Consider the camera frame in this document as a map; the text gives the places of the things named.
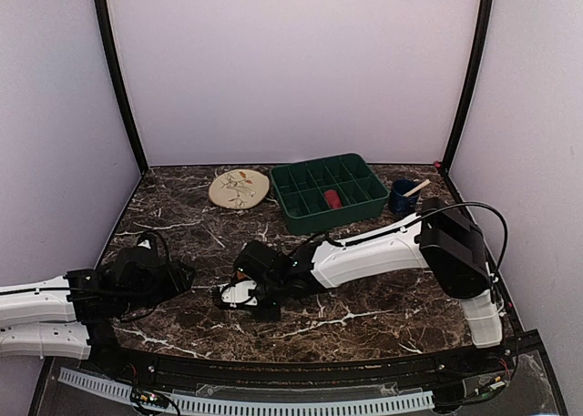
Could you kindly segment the green compartment tray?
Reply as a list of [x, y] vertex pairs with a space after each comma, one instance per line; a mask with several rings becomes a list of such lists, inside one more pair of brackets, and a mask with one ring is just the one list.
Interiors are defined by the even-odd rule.
[[277, 166], [270, 179], [292, 235], [377, 218], [389, 197], [383, 182], [355, 153]]

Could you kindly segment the maroon purple striped sock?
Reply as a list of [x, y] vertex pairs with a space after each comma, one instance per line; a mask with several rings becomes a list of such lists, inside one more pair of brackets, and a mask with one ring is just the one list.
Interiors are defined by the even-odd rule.
[[331, 209], [339, 209], [343, 207], [340, 195], [335, 189], [327, 189], [323, 192], [324, 199]]

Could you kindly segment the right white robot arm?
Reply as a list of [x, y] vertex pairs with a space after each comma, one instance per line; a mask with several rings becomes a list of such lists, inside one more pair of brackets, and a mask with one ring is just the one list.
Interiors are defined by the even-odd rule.
[[474, 344], [465, 366], [483, 374], [498, 362], [503, 339], [497, 275], [482, 229], [462, 208], [429, 198], [420, 211], [386, 227], [338, 240], [311, 236], [289, 253], [253, 240], [235, 259], [230, 282], [219, 287], [218, 304], [278, 320], [289, 299], [398, 270], [428, 269], [442, 291], [460, 302]]

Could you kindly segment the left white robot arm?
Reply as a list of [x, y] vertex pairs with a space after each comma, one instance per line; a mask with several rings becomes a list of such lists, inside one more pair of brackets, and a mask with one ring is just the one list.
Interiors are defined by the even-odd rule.
[[109, 376], [128, 369], [111, 320], [140, 320], [190, 291], [196, 270], [171, 257], [155, 231], [141, 233], [94, 269], [1, 289], [2, 356], [90, 357]]

